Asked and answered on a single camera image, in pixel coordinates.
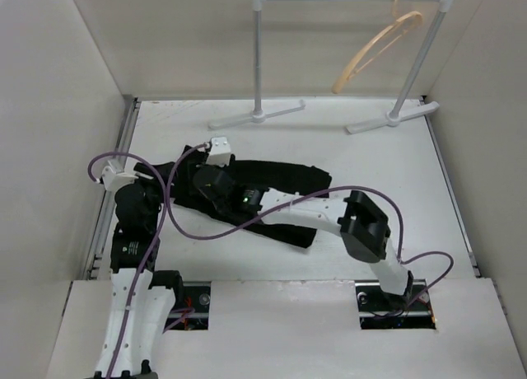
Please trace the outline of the black trousers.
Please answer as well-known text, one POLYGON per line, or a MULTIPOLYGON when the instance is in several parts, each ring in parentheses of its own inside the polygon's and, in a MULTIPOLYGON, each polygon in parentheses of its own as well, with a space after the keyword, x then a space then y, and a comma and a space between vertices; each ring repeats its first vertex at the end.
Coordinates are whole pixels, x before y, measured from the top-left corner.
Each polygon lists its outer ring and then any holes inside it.
MULTIPOLYGON (((170 197, 177 206, 190 208, 211 219, 237 226, 240 224, 239 221, 217 213, 213 204, 192 185, 197 166, 203 164, 205 158, 205 152, 196 151, 182 161, 172 181, 170 197)), ((327 171, 315 166, 277 161, 238 160, 235 155, 231 155, 226 173, 233 181, 242 185, 261 185, 300 195, 326 190, 332 180, 332 176, 327 171)), ((249 225, 246 230, 304 249, 312 245, 316 235, 316 230, 312 228, 279 224, 255 223, 249 225)))

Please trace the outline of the beige plastic hanger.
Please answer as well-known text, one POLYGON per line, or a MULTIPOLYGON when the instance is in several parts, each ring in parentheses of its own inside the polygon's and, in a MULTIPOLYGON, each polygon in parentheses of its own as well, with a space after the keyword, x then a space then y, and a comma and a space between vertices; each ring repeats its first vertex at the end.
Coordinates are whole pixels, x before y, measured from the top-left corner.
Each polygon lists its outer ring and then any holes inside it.
POLYGON ((393 1, 391 15, 392 22, 368 41, 343 68, 331 87, 333 94, 340 94, 345 85, 361 73, 363 69, 367 68, 390 47, 423 23, 423 16, 418 11, 402 14, 399 11, 399 0, 393 1))

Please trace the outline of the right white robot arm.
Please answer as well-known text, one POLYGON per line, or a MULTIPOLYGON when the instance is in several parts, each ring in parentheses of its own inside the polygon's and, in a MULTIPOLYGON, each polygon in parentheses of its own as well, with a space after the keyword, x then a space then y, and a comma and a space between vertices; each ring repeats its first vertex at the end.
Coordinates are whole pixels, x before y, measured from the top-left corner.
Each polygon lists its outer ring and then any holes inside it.
POLYGON ((204 166, 194 188, 222 216, 236 222, 308 227, 339 236, 347 253, 370 265, 384 304, 404 309, 412 299, 413 275, 392 246, 387 215, 356 189, 346 198, 305 197, 270 187, 242 185, 217 166, 204 166))

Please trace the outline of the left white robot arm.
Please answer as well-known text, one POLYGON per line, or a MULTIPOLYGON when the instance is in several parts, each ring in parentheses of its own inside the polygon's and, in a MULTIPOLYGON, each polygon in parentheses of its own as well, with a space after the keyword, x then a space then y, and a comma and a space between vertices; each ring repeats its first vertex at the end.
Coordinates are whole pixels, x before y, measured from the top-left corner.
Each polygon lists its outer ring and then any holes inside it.
POLYGON ((135 181, 114 195, 118 219, 112 236, 112 296, 105 340, 94 378, 156 378, 153 354, 169 314, 184 305, 177 270, 156 270, 162 197, 135 181))

